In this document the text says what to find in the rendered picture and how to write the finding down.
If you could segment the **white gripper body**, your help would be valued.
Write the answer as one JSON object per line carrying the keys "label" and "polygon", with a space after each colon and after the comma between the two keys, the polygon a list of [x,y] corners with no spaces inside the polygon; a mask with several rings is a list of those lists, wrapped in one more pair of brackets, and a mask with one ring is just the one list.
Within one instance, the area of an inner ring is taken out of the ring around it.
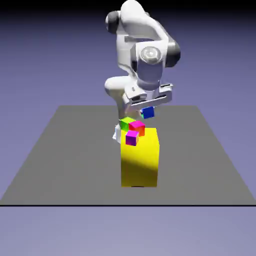
{"label": "white gripper body", "polygon": [[129,99],[127,94],[122,96],[122,107],[124,110],[140,110],[147,107],[155,107],[161,104],[168,103],[172,100],[172,90],[164,91],[148,91],[146,97],[135,96],[136,100]]}

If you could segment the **small blue cube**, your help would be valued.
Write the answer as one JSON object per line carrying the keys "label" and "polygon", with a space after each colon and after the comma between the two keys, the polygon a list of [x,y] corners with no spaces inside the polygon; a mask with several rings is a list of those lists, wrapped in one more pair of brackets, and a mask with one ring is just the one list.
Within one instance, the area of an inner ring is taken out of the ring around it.
{"label": "small blue cube", "polygon": [[145,107],[140,110],[143,119],[153,118],[155,116],[155,109],[153,106]]}

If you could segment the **small red cube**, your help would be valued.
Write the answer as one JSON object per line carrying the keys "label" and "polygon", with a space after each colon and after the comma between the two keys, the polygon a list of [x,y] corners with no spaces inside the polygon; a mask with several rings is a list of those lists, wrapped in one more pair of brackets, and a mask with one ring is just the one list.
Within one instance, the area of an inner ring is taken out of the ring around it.
{"label": "small red cube", "polygon": [[140,120],[135,120],[129,123],[129,130],[138,132],[140,137],[145,135],[145,127],[146,125]]}

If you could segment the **small green cube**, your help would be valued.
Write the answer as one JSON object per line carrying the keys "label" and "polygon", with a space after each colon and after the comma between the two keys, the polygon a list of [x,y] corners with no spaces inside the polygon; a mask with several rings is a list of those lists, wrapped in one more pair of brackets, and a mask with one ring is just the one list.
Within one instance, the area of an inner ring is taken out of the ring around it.
{"label": "small green cube", "polygon": [[129,124],[132,123],[132,122],[135,122],[136,120],[129,117],[129,116],[126,116],[122,119],[119,120],[119,126],[120,126],[120,129],[127,132],[129,130]]}

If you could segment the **small magenta cube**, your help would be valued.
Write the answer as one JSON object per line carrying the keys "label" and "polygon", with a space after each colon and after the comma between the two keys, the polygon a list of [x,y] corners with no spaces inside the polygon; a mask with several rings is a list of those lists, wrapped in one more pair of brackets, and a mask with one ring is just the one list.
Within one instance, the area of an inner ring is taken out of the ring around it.
{"label": "small magenta cube", "polygon": [[125,135],[125,144],[129,146],[136,146],[139,141],[139,132],[129,130]]}

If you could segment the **large yellow box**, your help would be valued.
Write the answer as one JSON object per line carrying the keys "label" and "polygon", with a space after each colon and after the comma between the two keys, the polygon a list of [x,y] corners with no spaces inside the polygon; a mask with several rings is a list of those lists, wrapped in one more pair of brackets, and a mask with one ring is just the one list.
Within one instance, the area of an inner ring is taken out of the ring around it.
{"label": "large yellow box", "polygon": [[126,144],[121,132],[121,186],[155,188],[158,184],[160,143],[156,128],[147,127],[136,146]]}

